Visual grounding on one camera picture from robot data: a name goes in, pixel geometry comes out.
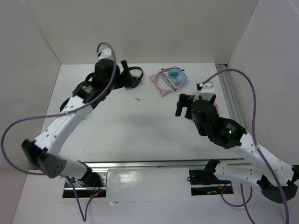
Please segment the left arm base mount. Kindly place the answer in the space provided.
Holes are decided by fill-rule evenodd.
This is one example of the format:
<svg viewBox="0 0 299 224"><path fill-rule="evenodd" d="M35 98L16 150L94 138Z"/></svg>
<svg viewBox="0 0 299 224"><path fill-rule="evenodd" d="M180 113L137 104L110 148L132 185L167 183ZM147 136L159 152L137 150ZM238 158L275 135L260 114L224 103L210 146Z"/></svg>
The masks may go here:
<svg viewBox="0 0 299 224"><path fill-rule="evenodd" d="M71 178L71 181L65 180L62 198L75 198L72 184L76 190L78 198L106 197L107 169L95 169L88 183Z"/></svg>

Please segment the pink blue cat-ear headphones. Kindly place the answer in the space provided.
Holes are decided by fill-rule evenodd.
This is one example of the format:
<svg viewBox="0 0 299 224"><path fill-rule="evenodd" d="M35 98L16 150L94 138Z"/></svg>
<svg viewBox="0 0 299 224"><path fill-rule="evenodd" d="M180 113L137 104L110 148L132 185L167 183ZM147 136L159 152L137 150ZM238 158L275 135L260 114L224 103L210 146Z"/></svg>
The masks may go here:
<svg viewBox="0 0 299 224"><path fill-rule="evenodd" d="M169 89L164 89L159 86L159 78L162 78L162 80L169 86ZM149 79L159 91L160 96L164 97L167 94L177 92L183 88L187 82L187 75L185 74L185 69L174 66L171 68L162 68L155 75L149 76Z"/></svg>

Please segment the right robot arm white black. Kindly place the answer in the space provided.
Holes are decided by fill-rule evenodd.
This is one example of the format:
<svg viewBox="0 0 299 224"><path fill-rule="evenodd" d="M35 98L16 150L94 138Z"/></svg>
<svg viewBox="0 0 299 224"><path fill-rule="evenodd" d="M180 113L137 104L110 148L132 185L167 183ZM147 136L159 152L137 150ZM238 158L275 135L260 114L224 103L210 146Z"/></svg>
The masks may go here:
<svg viewBox="0 0 299 224"><path fill-rule="evenodd" d="M201 175L204 184L216 181L246 184L260 189L264 197L276 203L283 203L281 193L287 201L296 196L297 165L283 162L262 146L256 147L244 127L232 119L220 117L214 105L216 96L210 100L194 98L194 95L180 94L175 115L179 117L182 109L187 108L185 118L193 120L199 135L246 159L254 167L238 168L212 159Z"/></svg>

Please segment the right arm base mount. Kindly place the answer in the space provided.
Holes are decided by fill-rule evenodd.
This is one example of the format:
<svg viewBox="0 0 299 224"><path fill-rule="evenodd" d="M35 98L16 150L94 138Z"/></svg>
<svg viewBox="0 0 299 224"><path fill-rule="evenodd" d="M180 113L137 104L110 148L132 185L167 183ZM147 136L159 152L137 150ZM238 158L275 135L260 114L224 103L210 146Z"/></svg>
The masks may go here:
<svg viewBox="0 0 299 224"><path fill-rule="evenodd" d="M206 174L204 170L189 170L187 181L191 185L192 196L234 193L231 181L218 180L215 176Z"/></svg>

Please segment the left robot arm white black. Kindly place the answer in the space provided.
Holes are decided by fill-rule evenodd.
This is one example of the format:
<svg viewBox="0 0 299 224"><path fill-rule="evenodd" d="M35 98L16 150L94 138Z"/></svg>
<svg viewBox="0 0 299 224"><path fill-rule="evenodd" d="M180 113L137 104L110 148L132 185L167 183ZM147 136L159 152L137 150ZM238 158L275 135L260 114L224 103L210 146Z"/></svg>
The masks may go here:
<svg viewBox="0 0 299 224"><path fill-rule="evenodd" d="M25 139L21 147L28 160L49 178L57 176L74 177L81 186L92 182L92 170L80 161L59 156L65 141L76 127L113 90L127 85L128 64L121 62L123 72L109 59L95 64L94 72L79 83L72 96L66 100L61 112L49 126L34 140Z"/></svg>

